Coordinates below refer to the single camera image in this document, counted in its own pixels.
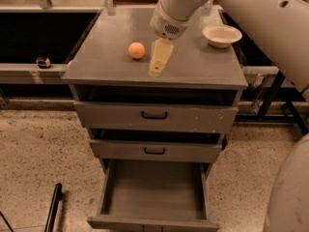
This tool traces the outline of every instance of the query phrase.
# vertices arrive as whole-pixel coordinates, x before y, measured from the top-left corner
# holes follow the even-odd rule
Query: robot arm
[[[163,38],[179,38],[208,0],[159,0],[151,21]],[[301,0],[218,0],[309,102],[309,5]]]

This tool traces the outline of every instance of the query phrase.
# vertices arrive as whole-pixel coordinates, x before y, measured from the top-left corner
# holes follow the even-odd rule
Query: open drawer
[[[125,231],[218,230],[207,221],[204,165],[192,162],[111,160],[93,228]]]

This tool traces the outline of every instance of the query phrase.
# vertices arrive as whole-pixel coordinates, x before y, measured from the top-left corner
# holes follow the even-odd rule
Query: drawer handle
[[[167,118],[167,112],[164,112],[163,114],[155,115],[155,114],[148,114],[145,111],[142,111],[142,117],[144,119],[149,119],[149,120],[165,120]]]
[[[145,154],[148,154],[148,155],[164,155],[166,150],[165,148],[162,148],[161,150],[151,150],[145,147],[144,152]]]

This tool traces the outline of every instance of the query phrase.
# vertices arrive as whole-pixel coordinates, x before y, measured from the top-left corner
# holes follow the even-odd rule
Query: yellow object
[[[145,55],[145,47],[141,43],[132,43],[128,47],[128,53],[133,59],[141,59]]]
[[[173,43],[160,38],[153,43],[152,61],[149,66],[150,76],[159,76],[170,59],[174,46]]]

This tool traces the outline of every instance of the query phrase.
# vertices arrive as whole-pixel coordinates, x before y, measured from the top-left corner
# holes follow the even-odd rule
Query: cable
[[[6,218],[5,218],[4,215],[2,214],[2,212],[0,212],[0,216],[1,216],[1,218],[4,220],[4,222],[7,224],[7,226],[8,226],[9,229],[11,230],[11,232],[14,232],[13,229],[11,228],[9,222],[6,220]]]

